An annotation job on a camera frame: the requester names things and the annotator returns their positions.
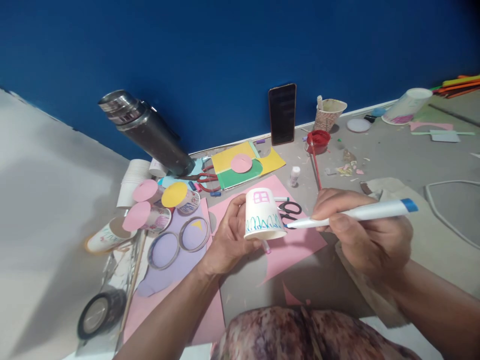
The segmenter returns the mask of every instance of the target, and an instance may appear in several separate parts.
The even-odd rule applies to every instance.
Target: floral skirt
[[[212,360],[419,359],[340,312],[283,308],[244,312],[212,350]]]

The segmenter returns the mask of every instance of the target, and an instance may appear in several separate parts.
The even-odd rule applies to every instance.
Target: black scissors
[[[287,205],[293,205],[293,206],[297,207],[298,210],[292,210],[292,209],[286,208]],[[283,213],[280,214],[281,222],[282,222],[283,225],[286,225],[284,223],[284,219],[289,219],[289,220],[293,220],[293,221],[297,220],[296,217],[290,216],[290,214],[299,215],[299,214],[302,213],[302,207],[299,204],[297,204],[296,202],[293,202],[293,201],[282,202],[278,206],[278,210],[286,212],[284,214]]]

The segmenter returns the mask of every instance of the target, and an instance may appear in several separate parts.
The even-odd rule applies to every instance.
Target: white glue bottle
[[[291,168],[290,180],[288,181],[288,185],[290,185],[291,187],[297,186],[299,176],[300,176],[300,167],[299,166],[293,166]]]

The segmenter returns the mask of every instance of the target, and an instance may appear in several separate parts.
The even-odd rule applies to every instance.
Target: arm
[[[259,241],[244,240],[244,234],[245,194],[242,194],[228,205],[200,262],[147,316],[114,359],[179,359],[218,289],[221,274],[228,273],[243,255],[262,246]]]
[[[399,216],[360,223],[338,214],[374,202],[358,192],[323,189],[312,218],[330,218],[330,229],[352,266],[383,283],[444,357],[480,359],[480,301],[410,260],[410,222]]]
[[[412,260],[384,283],[445,358],[480,359],[480,301]]]

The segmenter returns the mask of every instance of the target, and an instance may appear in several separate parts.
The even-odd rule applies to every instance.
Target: blue wall
[[[97,106],[127,89],[193,152],[268,133],[278,85],[297,83],[301,124],[319,94],[354,110],[478,73],[474,13],[451,0],[4,1],[0,87],[148,159]]]

